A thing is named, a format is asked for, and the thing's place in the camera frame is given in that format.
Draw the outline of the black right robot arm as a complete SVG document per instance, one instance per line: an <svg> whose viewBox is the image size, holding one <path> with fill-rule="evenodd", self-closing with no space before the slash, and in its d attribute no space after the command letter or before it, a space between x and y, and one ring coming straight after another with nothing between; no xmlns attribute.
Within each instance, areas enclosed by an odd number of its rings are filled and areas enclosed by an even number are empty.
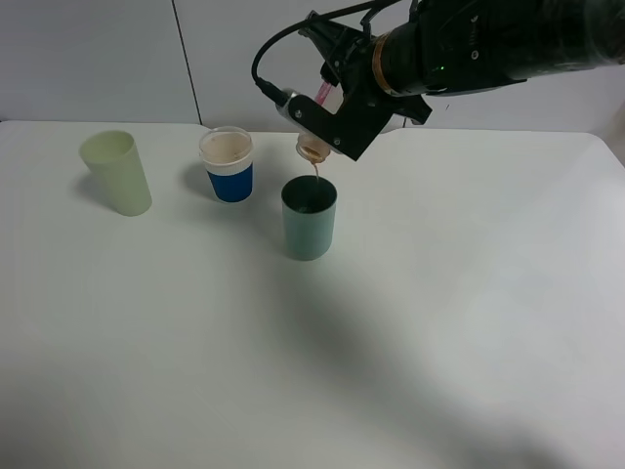
<svg viewBox="0 0 625 469"><path fill-rule="evenodd" d="M342 109L381 131L399 114L419 123L422 96L459 96L538 76L621 65L621 1L415 1L408 22L379 36L308 16L300 30L339 84Z"/></svg>

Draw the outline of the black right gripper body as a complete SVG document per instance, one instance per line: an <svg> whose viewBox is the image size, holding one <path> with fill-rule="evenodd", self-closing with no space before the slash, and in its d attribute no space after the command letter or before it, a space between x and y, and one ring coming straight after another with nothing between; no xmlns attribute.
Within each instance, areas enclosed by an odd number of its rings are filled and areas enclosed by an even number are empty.
<svg viewBox="0 0 625 469"><path fill-rule="evenodd" d="M360 92L374 97L394 115L417 124L428 120L432 109L422 92L412 89L423 69L416 21L374 36L368 17L362 19L360 30L319 17L310 20L305 36L324 59L321 75L342 88L343 99Z"/></svg>

